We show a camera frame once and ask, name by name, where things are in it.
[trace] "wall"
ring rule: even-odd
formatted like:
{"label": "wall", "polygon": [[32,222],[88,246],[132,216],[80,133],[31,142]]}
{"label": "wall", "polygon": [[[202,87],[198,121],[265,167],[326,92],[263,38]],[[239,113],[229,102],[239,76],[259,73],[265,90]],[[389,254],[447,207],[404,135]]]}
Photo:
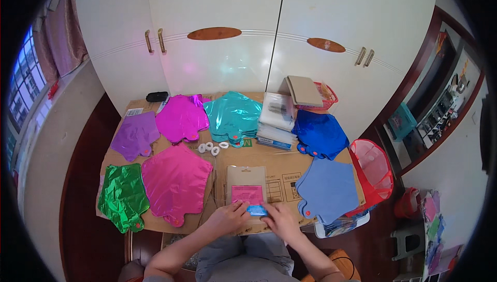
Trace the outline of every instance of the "wall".
{"label": "wall", "polygon": [[65,174],[79,135],[103,94],[89,60],[59,80],[59,90],[28,154],[30,159],[23,178],[24,223],[57,281],[65,281],[59,246],[59,210]]}
{"label": "wall", "polygon": [[442,236],[444,248],[467,243],[480,215],[488,179],[481,170],[480,157],[481,99],[487,92],[487,83],[483,81],[475,102],[456,130],[402,176],[406,187],[440,192],[440,210],[447,223]]}
{"label": "wall", "polygon": [[459,22],[466,30],[468,30],[470,34],[474,36],[474,34],[471,32],[470,25],[466,20],[463,12],[457,5],[456,0],[435,0],[435,5],[445,10],[445,12],[456,19],[457,22]]}

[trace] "wooden door frame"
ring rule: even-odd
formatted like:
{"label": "wooden door frame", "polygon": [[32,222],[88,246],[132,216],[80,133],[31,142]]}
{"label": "wooden door frame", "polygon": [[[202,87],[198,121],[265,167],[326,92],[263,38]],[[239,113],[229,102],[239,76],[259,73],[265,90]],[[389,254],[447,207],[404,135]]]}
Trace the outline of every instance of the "wooden door frame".
{"label": "wooden door frame", "polygon": [[[469,46],[472,47],[477,54],[480,55],[482,51],[479,49],[479,46],[476,43],[474,37],[451,15],[449,15],[447,12],[442,10],[440,7],[435,6],[433,9],[432,21],[428,26],[428,31],[426,32],[425,39],[421,44],[421,48],[419,49],[418,55],[414,59],[413,64],[409,68],[409,71],[407,71],[406,76],[404,77],[401,84],[394,92],[388,103],[385,105],[385,107],[383,107],[381,112],[378,114],[375,120],[370,124],[368,129],[364,131],[361,138],[369,138],[371,136],[368,135],[371,135],[372,132],[376,133],[375,128],[383,128],[383,124],[386,124],[388,122],[388,118],[390,118],[390,116],[395,112],[395,110],[397,110],[397,108],[401,105],[401,102],[406,98],[407,94],[412,89],[414,83],[416,83],[416,80],[418,80],[419,75],[424,69],[428,61],[428,58],[433,51],[433,48],[436,46],[436,40],[438,38],[438,33],[440,32],[442,21],[447,23],[454,31],[456,31],[456,33],[459,34],[463,38],[463,40],[467,42]],[[413,161],[410,165],[402,169],[399,173],[396,174],[396,176],[401,177],[402,175],[406,174],[411,169],[416,167],[421,161],[425,160],[426,157],[428,157],[435,149],[437,149],[448,136],[450,136],[450,134],[457,128],[459,123],[468,113],[471,105],[473,105],[473,102],[475,101],[476,96],[480,91],[481,84],[483,83],[484,78],[485,78],[485,73],[482,69],[480,72],[480,77],[476,82],[475,88],[471,93],[468,102],[466,102],[466,104],[463,106],[461,114],[456,118],[454,124],[452,124],[444,132],[442,137],[438,139],[438,141],[435,142],[429,149],[427,149],[426,152],[424,152],[424,154],[421,157],[419,157],[417,160]]]}

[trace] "curtain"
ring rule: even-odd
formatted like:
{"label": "curtain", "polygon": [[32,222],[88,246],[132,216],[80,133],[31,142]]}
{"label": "curtain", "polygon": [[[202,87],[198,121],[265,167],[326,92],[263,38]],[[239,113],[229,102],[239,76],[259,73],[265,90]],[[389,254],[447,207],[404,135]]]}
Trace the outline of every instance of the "curtain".
{"label": "curtain", "polygon": [[50,86],[88,58],[76,13],[76,0],[47,0],[33,24],[40,66]]}

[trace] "purple foil balloon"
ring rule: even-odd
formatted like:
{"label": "purple foil balloon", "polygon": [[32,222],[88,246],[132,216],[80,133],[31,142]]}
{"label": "purple foil balloon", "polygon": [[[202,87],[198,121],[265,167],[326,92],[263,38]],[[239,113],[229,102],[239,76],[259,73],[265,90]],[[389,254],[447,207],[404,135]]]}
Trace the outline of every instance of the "purple foil balloon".
{"label": "purple foil balloon", "polygon": [[154,112],[127,116],[110,148],[122,154],[127,161],[134,161],[138,155],[150,156],[150,144],[159,137]]}
{"label": "purple foil balloon", "polygon": [[203,102],[210,101],[202,95],[169,98],[162,111],[157,114],[157,128],[171,143],[186,138],[193,142],[198,140],[198,132],[209,128],[209,119],[203,108]]}
{"label": "purple foil balloon", "polygon": [[142,164],[145,192],[152,214],[181,227],[186,213],[201,213],[212,164],[184,143],[170,146]]}

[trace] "pink label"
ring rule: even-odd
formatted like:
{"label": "pink label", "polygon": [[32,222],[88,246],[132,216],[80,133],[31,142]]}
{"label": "pink label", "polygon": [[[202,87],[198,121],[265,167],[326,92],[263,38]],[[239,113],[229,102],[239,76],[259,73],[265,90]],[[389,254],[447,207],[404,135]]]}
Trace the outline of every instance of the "pink label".
{"label": "pink label", "polygon": [[241,199],[248,201],[250,205],[260,205],[264,202],[262,197],[262,186],[260,185],[233,185],[231,186],[231,202]]}

